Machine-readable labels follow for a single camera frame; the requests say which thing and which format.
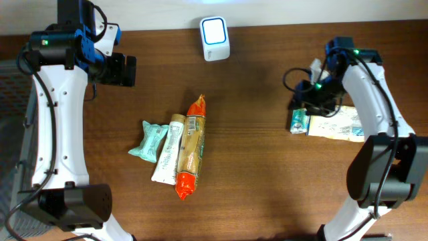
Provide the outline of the mint green pack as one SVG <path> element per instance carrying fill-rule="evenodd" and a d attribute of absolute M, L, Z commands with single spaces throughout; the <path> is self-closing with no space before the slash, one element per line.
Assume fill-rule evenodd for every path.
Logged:
<path fill-rule="evenodd" d="M 147 121 L 142 122 L 143 127 L 143 140 L 140 142 L 138 147 L 129 150 L 128 154 L 141 159 L 156 163 L 157 162 L 157 151 L 161 141 L 165 138 L 169 126 L 150 124 Z"/>

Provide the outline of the orange biscuit pack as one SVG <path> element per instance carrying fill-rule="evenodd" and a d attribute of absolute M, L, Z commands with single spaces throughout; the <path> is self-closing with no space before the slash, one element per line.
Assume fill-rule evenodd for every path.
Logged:
<path fill-rule="evenodd" d="M 181 200 L 195 192 L 205 148 L 206 102 L 203 94 L 189 107 L 185 119 L 175 191 Z"/>

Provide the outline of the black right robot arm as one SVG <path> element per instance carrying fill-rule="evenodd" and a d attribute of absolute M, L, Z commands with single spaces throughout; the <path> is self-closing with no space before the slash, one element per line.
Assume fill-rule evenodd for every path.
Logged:
<path fill-rule="evenodd" d="M 383 215 L 417 196 L 427 170 L 427 137 L 403 118 L 385 80 L 376 50 L 356 48 L 351 37 L 326 44 L 321 65 L 303 71 L 309 80 L 287 87 L 289 110 L 331 118 L 349 94 L 364 131 L 364 145 L 346 174 L 348 197 L 335 217 L 322 224 L 315 240 L 379 240 L 367 236 Z"/>

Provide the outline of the green tissue pack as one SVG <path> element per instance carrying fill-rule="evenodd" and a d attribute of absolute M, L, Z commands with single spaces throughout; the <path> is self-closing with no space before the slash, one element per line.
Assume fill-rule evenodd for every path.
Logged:
<path fill-rule="evenodd" d="M 306 114 L 305 108 L 299 108 L 292 111 L 290 123 L 291 134 L 303 134 L 308 132 L 310 116 Z"/>

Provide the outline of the white tube with tan cap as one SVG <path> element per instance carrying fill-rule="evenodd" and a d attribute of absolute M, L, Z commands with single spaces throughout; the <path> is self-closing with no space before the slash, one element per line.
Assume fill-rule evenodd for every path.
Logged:
<path fill-rule="evenodd" d="M 186 117 L 181 114 L 172 115 L 160 158 L 151 177 L 152 181 L 168 185 L 176 183 L 177 161 L 185 119 Z"/>

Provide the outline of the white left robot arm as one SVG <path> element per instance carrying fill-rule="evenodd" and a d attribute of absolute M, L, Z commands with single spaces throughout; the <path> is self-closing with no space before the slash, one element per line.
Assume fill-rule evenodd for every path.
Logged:
<path fill-rule="evenodd" d="M 131 87 L 136 58 L 113 52 L 121 30 L 90 1 L 59 1 L 57 21 L 35 31 L 17 57 L 37 93 L 37 161 L 17 210 L 89 240 L 132 240 L 112 214 L 112 192 L 89 181 L 83 105 L 89 83 Z"/>

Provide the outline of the yellow snack bag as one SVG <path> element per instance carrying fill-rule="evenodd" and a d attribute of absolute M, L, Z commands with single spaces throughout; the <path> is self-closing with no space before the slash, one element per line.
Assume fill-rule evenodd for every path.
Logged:
<path fill-rule="evenodd" d="M 311 116 L 307 135 L 327 139 L 364 142 L 364 131 L 353 106 L 342 106 L 333 117 Z"/>

